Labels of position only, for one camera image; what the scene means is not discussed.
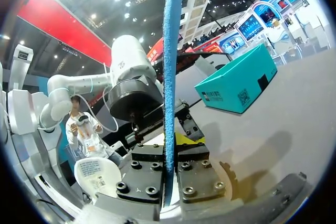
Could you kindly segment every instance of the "bolt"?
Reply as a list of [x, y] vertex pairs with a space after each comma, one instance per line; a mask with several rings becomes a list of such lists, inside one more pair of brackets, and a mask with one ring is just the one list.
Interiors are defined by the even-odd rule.
[[282, 198], [282, 204], [286, 205], [290, 200], [290, 195], [286, 194], [283, 198]]
[[181, 165], [182, 169], [184, 170], [190, 170], [192, 169], [192, 166], [189, 162], [184, 162], [182, 165]]
[[151, 165], [151, 169], [152, 170], [160, 170], [160, 163], [158, 163], [158, 162], [154, 162], [154, 163], [152, 163], [152, 165]]
[[218, 182], [215, 183], [214, 189], [215, 189], [215, 191], [222, 191], [222, 190], [225, 189], [225, 184], [221, 181], [218, 181]]
[[193, 197], [196, 194], [196, 190], [191, 186], [187, 186], [183, 188], [183, 194], [185, 197]]
[[279, 193], [281, 193], [281, 191], [278, 188], [273, 191], [273, 195], [278, 195]]
[[211, 163], [207, 159], [202, 161], [202, 165], [203, 165], [204, 168], [211, 167]]
[[158, 191], [155, 187], [149, 186], [149, 187], [146, 188], [146, 193], [150, 197], [156, 197], [156, 195], [158, 194]]
[[136, 169], [136, 170], [141, 169], [141, 165], [139, 161], [132, 161], [131, 166], [133, 169]]
[[123, 194], [127, 194], [130, 191], [127, 184], [124, 182], [118, 182], [115, 186], [117, 190]]

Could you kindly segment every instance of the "white shirt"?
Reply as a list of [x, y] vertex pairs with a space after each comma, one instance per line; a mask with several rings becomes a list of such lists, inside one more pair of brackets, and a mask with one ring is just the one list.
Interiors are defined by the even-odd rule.
[[[88, 116], [89, 123], [79, 126], [77, 120], [82, 115]], [[71, 125], [73, 123], [76, 124], [78, 128], [77, 136], [74, 136], [71, 131]], [[98, 125], [99, 123], [97, 120], [87, 112], [80, 112], [78, 116], [74, 117], [70, 116], [65, 126], [70, 148], [72, 150], [80, 149], [85, 157], [108, 158], [111, 156], [114, 153], [114, 150], [98, 136], [98, 134], [103, 133], [103, 130], [100, 132], [95, 132], [95, 128]]]

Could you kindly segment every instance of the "yellow part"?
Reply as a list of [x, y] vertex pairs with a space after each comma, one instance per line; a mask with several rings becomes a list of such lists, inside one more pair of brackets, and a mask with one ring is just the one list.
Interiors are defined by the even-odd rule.
[[190, 140], [188, 137], [182, 135], [179, 132], [175, 132], [175, 138], [176, 138], [177, 145], [205, 143], [205, 137], [202, 137], [201, 139], [195, 142], [193, 140]]

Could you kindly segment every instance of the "blue sponge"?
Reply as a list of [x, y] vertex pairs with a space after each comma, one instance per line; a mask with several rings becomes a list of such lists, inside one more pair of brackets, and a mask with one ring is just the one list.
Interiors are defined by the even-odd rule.
[[174, 178], [175, 75], [182, 0], [166, 0], [163, 15], [163, 84], [165, 134], [165, 204], [169, 205]]

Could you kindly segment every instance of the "cardboard box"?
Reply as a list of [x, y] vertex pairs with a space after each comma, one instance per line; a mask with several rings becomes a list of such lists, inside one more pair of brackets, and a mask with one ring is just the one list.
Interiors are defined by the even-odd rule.
[[266, 89], [277, 72], [260, 44], [195, 86], [206, 106], [243, 113]]

